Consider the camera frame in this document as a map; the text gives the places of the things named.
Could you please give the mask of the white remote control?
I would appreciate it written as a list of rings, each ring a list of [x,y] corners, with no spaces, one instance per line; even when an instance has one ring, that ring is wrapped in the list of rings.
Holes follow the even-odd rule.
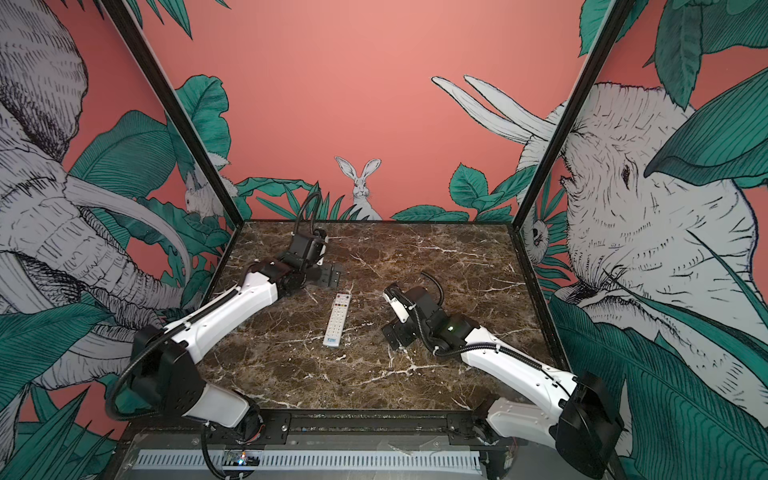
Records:
[[[336,295],[323,338],[323,345],[327,347],[339,347],[344,331],[345,322],[351,302],[351,295],[339,293]]]

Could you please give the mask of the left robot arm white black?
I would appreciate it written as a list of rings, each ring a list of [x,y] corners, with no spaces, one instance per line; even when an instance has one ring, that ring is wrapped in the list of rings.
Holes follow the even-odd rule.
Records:
[[[231,432],[241,443],[259,438],[260,408],[250,397],[204,380],[198,363],[250,317],[307,284],[337,286],[340,275],[323,264],[327,234],[293,233],[286,251],[247,265],[238,285],[196,312],[163,328],[147,326],[133,340],[131,361],[108,388],[107,415],[118,421],[188,418]]]

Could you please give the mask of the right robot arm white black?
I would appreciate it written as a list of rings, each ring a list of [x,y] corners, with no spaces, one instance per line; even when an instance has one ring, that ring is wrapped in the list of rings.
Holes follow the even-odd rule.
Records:
[[[499,397],[482,409],[475,427],[482,441],[533,441],[554,449],[589,478],[609,473],[625,424],[599,377],[576,375],[522,353],[470,317],[447,314],[423,287],[402,291],[391,284],[383,296],[396,315],[382,329],[392,349],[420,341],[434,357],[458,358],[525,397],[523,403]]]

